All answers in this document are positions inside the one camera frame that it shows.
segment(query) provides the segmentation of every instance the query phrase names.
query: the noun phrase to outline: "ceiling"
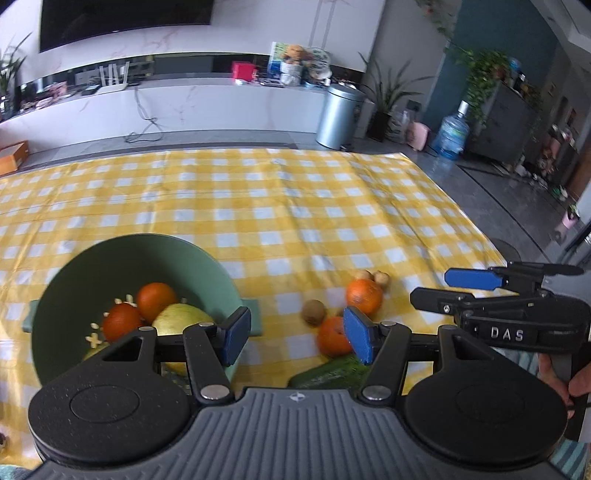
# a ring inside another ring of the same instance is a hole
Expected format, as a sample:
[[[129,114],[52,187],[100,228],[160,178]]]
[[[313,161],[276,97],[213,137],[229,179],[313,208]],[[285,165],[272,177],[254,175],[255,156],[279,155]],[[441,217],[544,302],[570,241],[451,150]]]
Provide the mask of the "ceiling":
[[[591,95],[591,0],[531,0]]]

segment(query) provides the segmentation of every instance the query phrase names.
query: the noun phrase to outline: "trash can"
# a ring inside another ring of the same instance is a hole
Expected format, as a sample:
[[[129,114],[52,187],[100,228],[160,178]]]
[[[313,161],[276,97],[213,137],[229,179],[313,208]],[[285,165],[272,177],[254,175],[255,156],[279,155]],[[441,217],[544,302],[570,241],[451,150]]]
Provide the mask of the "trash can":
[[[349,145],[361,115],[365,94],[344,85],[331,85],[324,99],[316,141],[320,145],[340,150]]]

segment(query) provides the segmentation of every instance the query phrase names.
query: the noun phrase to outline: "yellow checkered tablecloth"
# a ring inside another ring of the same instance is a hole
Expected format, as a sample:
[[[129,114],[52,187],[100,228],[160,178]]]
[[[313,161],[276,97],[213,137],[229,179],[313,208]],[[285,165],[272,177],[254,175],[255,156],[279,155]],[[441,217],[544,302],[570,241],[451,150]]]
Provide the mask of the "yellow checkered tablecloth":
[[[165,151],[0,180],[0,431],[9,437],[2,463],[39,462],[27,427],[39,388],[21,331],[27,302],[79,252],[137,232],[195,243],[221,262],[243,297],[259,299],[264,334],[248,342],[236,388],[284,387],[322,363],[301,305],[319,299],[334,313],[355,269],[392,276],[377,319],[434,333],[445,320],[414,311],[409,292],[442,286],[449,267],[503,262],[401,154]],[[413,365],[407,387],[429,373]]]

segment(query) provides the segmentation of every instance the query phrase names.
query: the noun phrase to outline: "television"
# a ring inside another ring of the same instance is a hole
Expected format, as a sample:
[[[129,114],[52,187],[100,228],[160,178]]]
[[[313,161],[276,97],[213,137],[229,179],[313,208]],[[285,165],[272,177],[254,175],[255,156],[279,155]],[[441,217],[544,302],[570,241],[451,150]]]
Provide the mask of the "television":
[[[39,50],[136,28],[208,25],[214,0],[43,0]]]

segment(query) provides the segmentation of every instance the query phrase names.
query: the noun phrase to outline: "floor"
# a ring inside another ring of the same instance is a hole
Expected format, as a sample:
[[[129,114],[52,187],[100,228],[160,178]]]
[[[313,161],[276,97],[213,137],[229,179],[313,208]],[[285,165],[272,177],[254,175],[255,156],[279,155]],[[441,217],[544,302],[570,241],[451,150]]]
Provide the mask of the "floor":
[[[272,147],[327,150],[314,134],[277,131],[184,131],[148,134],[145,141],[126,143],[123,137],[107,138],[31,155],[23,170],[170,148]],[[495,245],[498,240],[517,250],[523,261],[546,261],[543,250],[560,223],[564,206],[548,192],[503,175],[477,159],[450,161],[428,151],[415,152],[407,145],[356,139],[353,150],[383,154],[402,152],[412,159],[465,212]]]

